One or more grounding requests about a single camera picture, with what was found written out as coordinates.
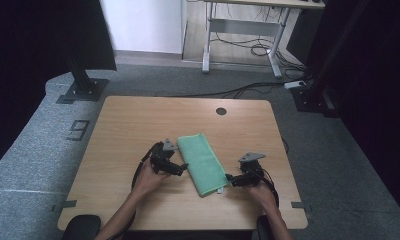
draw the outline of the gray floor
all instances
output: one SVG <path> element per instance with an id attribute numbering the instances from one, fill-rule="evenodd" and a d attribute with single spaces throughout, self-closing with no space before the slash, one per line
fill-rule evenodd
<path id="1" fill-rule="evenodd" d="M 198 64 L 177 58 L 121 55 L 117 72 L 89 71 L 91 77 L 110 80 L 99 102 L 56 104 L 72 77 L 47 83 L 46 97 L 0 161 L 0 239 L 61 238 L 56 227 L 60 206 L 107 96 L 200 94 L 276 81 L 268 68 L 212 65 L 204 75 Z M 289 144 L 309 221 L 306 229 L 292 231 L 296 239 L 400 239 L 400 208 L 340 119 L 297 112 L 281 87 L 266 94 L 248 91 L 241 98 L 270 101 Z M 81 141 L 66 140 L 75 120 L 90 121 L 87 134 Z"/>

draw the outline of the wooden desk surface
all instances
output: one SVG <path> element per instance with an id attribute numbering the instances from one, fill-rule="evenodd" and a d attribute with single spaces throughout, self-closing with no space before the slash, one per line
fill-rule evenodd
<path id="1" fill-rule="evenodd" d="M 288 8 L 309 8 L 309 9 L 323 9 L 325 3 L 322 0 L 319 3 L 314 3 L 312 0 L 307 2 L 300 0 L 203 0 L 204 2 L 213 3 L 230 3 L 230 4 L 245 4 L 245 5 L 260 5 L 260 6 L 274 6 L 274 7 L 288 7 Z"/>
<path id="2" fill-rule="evenodd" d="M 218 115 L 217 108 L 226 115 Z M 280 196 L 288 228 L 307 226 L 284 146 L 267 101 L 160 97 L 108 97 L 70 190 L 58 227 L 76 215 L 95 214 L 105 224 L 130 192 L 139 161 L 157 141 L 204 133 L 229 174 L 239 175 L 238 159 L 261 152 Z M 182 164 L 179 151 L 171 158 Z M 261 209 L 242 188 L 199 197 L 189 172 L 172 176 L 139 206 L 133 230 L 255 229 Z"/>

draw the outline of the metal stand base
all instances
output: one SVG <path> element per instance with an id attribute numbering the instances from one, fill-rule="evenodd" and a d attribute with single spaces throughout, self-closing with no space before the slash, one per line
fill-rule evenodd
<path id="1" fill-rule="evenodd" d="M 56 101 L 58 104 L 72 104 L 75 101 L 97 102 L 103 93 L 109 80 L 90 78 L 90 88 L 88 91 L 81 91 L 74 82 L 65 95 L 61 95 Z"/>
<path id="2" fill-rule="evenodd" d="M 318 101 L 308 101 L 307 88 L 293 88 L 290 91 L 291 95 L 293 95 L 297 111 L 323 113 L 325 117 L 338 118 L 337 111 L 328 107 L 332 104 L 327 103 L 324 97 L 321 97 Z"/>

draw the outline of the folded cloth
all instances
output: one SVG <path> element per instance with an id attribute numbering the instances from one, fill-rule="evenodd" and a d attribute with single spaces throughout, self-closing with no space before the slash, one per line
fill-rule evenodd
<path id="1" fill-rule="evenodd" d="M 201 197 L 229 183 L 221 163 L 202 133 L 179 137 L 178 147 Z"/>

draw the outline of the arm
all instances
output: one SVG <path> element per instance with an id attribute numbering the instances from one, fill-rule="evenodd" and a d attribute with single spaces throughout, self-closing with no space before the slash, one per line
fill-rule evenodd
<path id="1" fill-rule="evenodd" d="M 291 240 L 293 237 L 282 219 L 281 212 L 278 209 L 275 197 L 264 182 L 260 182 L 254 187 L 244 187 L 252 198 L 262 206 L 268 218 L 269 225 L 272 229 L 272 235 L 275 240 Z"/>
<path id="2" fill-rule="evenodd" d="M 121 231 L 134 215 L 137 205 L 159 187 L 167 177 L 169 177 L 168 174 L 155 174 L 150 159 L 146 160 L 134 189 L 132 189 L 122 206 L 110 218 L 95 239 L 108 239 Z"/>

